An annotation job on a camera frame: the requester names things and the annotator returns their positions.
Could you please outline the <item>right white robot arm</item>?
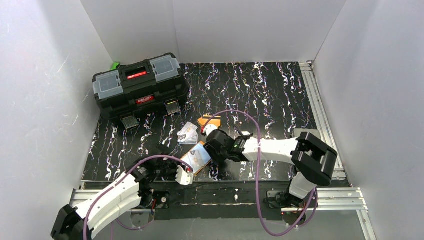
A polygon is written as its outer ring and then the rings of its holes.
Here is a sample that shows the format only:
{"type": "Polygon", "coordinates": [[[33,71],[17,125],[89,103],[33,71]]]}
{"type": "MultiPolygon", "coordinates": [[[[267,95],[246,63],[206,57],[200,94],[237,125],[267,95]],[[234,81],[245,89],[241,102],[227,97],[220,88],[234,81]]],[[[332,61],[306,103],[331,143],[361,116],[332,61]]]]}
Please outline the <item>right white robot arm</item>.
{"type": "Polygon", "coordinates": [[[331,184],[338,153],[315,135],[313,129],[298,130],[290,139],[261,139],[252,134],[230,137],[220,129],[204,130],[204,148],[213,161],[277,161],[295,166],[296,174],[283,193],[264,201],[272,208],[298,207],[316,187],[331,184]]]}

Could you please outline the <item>stack of white cards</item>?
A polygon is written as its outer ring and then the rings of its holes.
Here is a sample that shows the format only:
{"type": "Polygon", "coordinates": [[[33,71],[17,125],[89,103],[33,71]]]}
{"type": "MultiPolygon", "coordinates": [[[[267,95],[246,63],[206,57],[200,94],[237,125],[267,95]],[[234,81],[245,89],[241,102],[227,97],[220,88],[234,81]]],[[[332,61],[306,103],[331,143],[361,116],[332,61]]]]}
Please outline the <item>stack of white cards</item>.
{"type": "Polygon", "coordinates": [[[187,122],[177,133],[177,142],[180,145],[196,145],[198,143],[198,127],[187,122]]]}

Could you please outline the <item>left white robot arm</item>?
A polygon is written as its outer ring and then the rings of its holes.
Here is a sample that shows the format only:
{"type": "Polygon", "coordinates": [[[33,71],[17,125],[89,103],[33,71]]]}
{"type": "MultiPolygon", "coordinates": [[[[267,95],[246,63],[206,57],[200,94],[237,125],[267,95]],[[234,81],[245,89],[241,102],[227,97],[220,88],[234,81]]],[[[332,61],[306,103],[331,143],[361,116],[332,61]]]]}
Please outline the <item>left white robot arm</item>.
{"type": "Polygon", "coordinates": [[[92,240],[128,210],[146,207],[151,212],[157,201],[150,184],[161,173],[164,162],[182,160],[163,154],[137,159],[94,196],[76,206],[62,207],[50,236],[54,240],[92,240]]]}

